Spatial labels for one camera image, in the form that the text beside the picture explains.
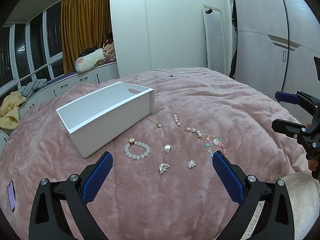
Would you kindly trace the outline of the right hand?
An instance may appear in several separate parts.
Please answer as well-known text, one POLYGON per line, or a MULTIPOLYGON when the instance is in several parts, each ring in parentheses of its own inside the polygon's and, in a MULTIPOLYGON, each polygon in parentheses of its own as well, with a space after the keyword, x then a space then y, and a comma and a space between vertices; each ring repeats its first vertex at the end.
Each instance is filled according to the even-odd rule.
POLYGON ((318 167, 318 160, 317 159, 309 160, 308 167, 309 167, 309 170, 315 171, 316 168, 318 167))

